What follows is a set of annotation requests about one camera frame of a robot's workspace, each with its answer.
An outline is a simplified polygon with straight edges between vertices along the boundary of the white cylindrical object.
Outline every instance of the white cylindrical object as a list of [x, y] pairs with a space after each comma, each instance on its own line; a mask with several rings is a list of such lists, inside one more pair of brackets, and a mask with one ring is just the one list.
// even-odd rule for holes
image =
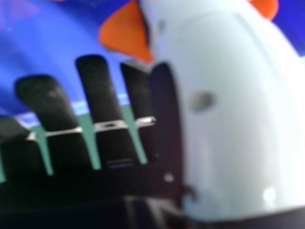
[[[147, 0], [157, 62], [179, 93], [187, 216], [248, 219], [305, 206], [305, 69], [245, 0]], [[162, 21], [163, 29], [158, 30]], [[194, 111], [190, 98], [214, 104]]]

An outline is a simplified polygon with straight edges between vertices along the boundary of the robotic hand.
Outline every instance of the robotic hand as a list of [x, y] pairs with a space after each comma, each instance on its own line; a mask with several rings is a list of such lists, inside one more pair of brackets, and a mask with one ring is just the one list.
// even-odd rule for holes
[[305, 69], [274, 24], [244, 0], [139, 0], [100, 40], [153, 61], [158, 148], [183, 154], [194, 227], [304, 227]]

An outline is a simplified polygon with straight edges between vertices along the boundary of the blue background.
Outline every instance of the blue background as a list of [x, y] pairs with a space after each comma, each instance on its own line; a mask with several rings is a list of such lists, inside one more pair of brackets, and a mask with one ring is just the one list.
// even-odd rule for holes
[[[0, 16], [0, 115], [16, 115], [29, 125], [35, 116], [15, 97], [16, 79], [35, 73], [57, 78], [72, 101], [75, 113], [88, 112], [84, 93], [75, 68], [75, 59], [85, 54], [106, 51], [98, 44], [102, 22], [128, 0], [3, 0]], [[35, 7], [39, 12], [16, 19], [15, 8]], [[280, 11], [274, 22], [286, 34], [300, 56], [305, 55], [305, 0], [280, 0]], [[107, 58], [120, 103], [128, 96], [118, 63]]]

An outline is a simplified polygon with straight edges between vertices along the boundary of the teal surface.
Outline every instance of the teal surface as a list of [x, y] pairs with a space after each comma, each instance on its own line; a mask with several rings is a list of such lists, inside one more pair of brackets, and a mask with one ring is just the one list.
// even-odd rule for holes
[[[132, 136], [133, 143], [135, 145], [135, 148], [137, 150], [139, 160], [142, 164], [147, 163], [147, 159], [142, 147], [142, 144], [139, 139], [138, 132], [134, 125], [134, 117], [131, 111], [131, 108], [129, 105], [121, 106], [122, 113], [124, 115], [124, 119], [126, 120], [126, 123], [129, 126], [129, 131]], [[83, 135], [87, 144], [87, 147], [89, 149], [89, 154], [92, 162], [92, 167], [94, 169], [101, 169], [101, 162], [99, 159], [99, 155], [97, 152], [96, 143], [94, 140], [94, 133], [93, 133], [93, 126], [90, 115], [82, 115], [78, 117], [81, 126], [83, 127]], [[33, 130], [37, 133], [37, 136], [39, 138], [39, 145], [41, 147], [41, 153], [42, 157], [45, 163], [45, 166], [47, 168], [47, 172], [49, 175], [53, 174], [53, 169], [51, 166], [50, 156], [48, 152], [46, 137], [44, 134], [44, 130], [41, 126], [34, 127]], [[5, 176], [2, 169], [2, 163], [0, 163], [0, 182], [5, 181]]]

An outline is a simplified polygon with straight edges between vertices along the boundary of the orange plastic piece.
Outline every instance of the orange plastic piece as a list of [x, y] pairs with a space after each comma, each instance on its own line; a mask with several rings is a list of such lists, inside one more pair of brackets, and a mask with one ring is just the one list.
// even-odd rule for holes
[[145, 26], [135, 0], [116, 11], [101, 26], [99, 41], [115, 50], [146, 62], [153, 60], [146, 44]]
[[279, 9], [278, 0], [250, 0], [252, 5], [267, 19], [272, 20]]

